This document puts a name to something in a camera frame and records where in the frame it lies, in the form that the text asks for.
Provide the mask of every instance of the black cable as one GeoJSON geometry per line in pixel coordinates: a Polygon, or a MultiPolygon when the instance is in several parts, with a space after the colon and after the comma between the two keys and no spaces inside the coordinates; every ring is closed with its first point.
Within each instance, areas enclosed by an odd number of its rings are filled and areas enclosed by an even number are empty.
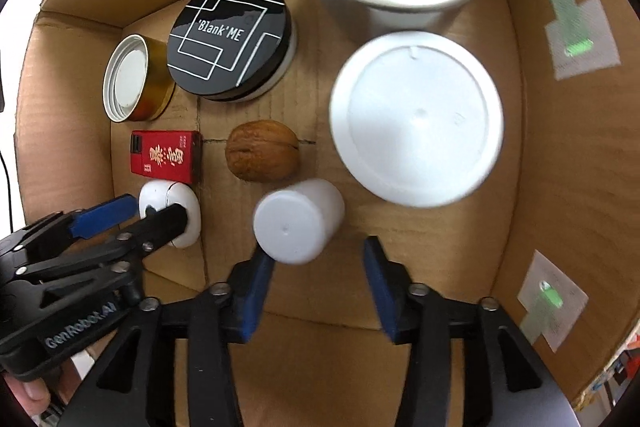
{"type": "Polygon", "coordinates": [[[4,175],[6,176],[6,195],[9,203],[9,230],[11,233],[14,233],[14,210],[11,204],[11,181],[9,179],[9,171],[6,168],[6,163],[4,163],[4,158],[2,157],[2,152],[0,152],[0,162],[2,162],[4,175]]]}

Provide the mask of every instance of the cardboard box floor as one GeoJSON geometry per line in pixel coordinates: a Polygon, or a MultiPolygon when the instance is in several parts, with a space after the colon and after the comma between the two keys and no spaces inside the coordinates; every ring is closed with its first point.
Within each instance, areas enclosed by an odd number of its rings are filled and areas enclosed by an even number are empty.
{"type": "MultiPolygon", "coordinates": [[[[362,240],[373,234],[414,280],[467,301],[493,291],[518,320],[524,311],[517,292],[533,251],[543,251],[590,302],[561,351],[553,354],[542,341],[536,348],[569,398],[587,386],[638,318],[640,301],[640,273],[630,267],[640,230],[640,194],[632,188],[638,156],[630,139],[640,123],[632,110],[640,94],[632,54],[640,24],[625,0],[602,0],[623,66],[562,83],[553,79],[546,47],[544,26],[554,19],[548,0],[473,0],[462,10],[447,36],[494,78],[504,107],[504,145],[479,190],[433,210],[376,198],[340,162],[328,130],[328,98],[356,46],[319,0],[286,0],[298,24],[299,50],[283,80],[263,97],[219,104],[178,88],[157,121],[111,124],[101,89],[111,52],[132,33],[166,41],[187,1],[43,1],[18,99],[18,175],[28,221],[114,194],[137,195],[146,179],[129,171],[133,129],[197,129],[205,139],[203,179],[195,187],[201,240],[186,250],[165,247],[146,261],[153,273],[146,280],[149,293],[165,300],[192,295],[224,279],[253,250],[254,205],[281,185],[234,178],[225,166],[225,139],[239,123],[272,118],[301,141],[298,178],[334,183],[347,216],[317,260],[276,268],[255,339],[232,349],[247,425],[393,423],[408,352],[377,331],[360,260],[362,240]],[[581,262],[581,253],[589,263],[581,262]]],[[[450,425],[459,425],[460,346],[454,353],[450,425]]],[[[184,367],[184,344],[178,361],[184,367]]],[[[178,424],[185,425],[182,369],[177,378],[178,424]]]]}

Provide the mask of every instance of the small white bottle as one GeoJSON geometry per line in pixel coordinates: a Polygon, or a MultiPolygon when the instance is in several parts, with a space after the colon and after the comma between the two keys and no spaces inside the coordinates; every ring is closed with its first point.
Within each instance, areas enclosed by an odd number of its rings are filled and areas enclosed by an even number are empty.
{"type": "Polygon", "coordinates": [[[311,179],[263,197],[254,233],[274,260],[305,264],[320,255],[344,219],[342,195],[326,180],[311,179]]]}

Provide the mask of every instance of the red box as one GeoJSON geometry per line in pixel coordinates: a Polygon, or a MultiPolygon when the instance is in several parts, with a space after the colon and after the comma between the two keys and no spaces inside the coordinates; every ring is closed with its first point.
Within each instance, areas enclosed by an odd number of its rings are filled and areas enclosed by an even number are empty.
{"type": "Polygon", "coordinates": [[[133,131],[131,172],[193,184],[200,177],[201,151],[198,131],[133,131]]]}

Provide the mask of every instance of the brown walnut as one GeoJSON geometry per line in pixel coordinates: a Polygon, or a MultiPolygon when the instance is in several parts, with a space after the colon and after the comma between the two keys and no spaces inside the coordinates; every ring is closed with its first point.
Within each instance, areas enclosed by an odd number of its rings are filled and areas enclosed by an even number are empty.
{"type": "Polygon", "coordinates": [[[239,125],[226,141],[226,165],[247,182],[276,182],[300,167],[296,134],[284,124],[258,120],[239,125]]]}

